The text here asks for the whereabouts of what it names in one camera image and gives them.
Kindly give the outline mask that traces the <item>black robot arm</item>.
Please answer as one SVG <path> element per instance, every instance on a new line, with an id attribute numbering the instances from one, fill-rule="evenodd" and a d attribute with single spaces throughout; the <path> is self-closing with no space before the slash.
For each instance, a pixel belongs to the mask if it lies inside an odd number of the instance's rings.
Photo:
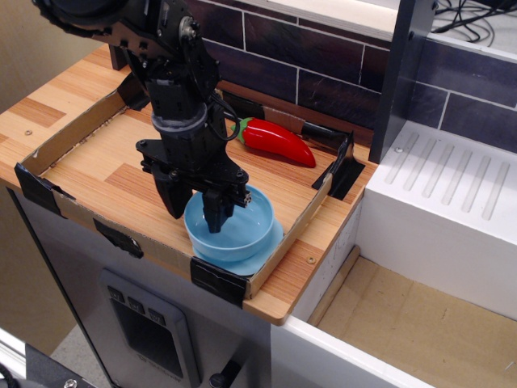
<path id="1" fill-rule="evenodd" d="M 36 7 L 62 31 L 123 53 L 160 135 L 137 143 L 141 165 L 171 216 L 181 217 L 200 192 L 208 229 L 217 233 L 236 207 L 250 203 L 249 176 L 226 152 L 237 133 L 227 130 L 233 109 L 216 92 L 219 64 L 185 2 L 38 1 Z"/>

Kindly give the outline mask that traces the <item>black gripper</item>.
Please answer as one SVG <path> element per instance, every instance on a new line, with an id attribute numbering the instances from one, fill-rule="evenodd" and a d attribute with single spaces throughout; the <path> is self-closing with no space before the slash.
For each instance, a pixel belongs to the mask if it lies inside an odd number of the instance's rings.
<path id="1" fill-rule="evenodd" d="M 160 121 L 160 139 L 144 139 L 136 144 L 142 153 L 143 171 L 150 173 L 169 214 L 179 219 L 193 191 L 202 192 L 204 218 L 211 234 L 221 232 L 233 216 L 234 205 L 246 207 L 250 192 L 248 174 L 226 153 L 227 129 L 223 116 L 209 117 L 197 128 L 174 127 Z"/>

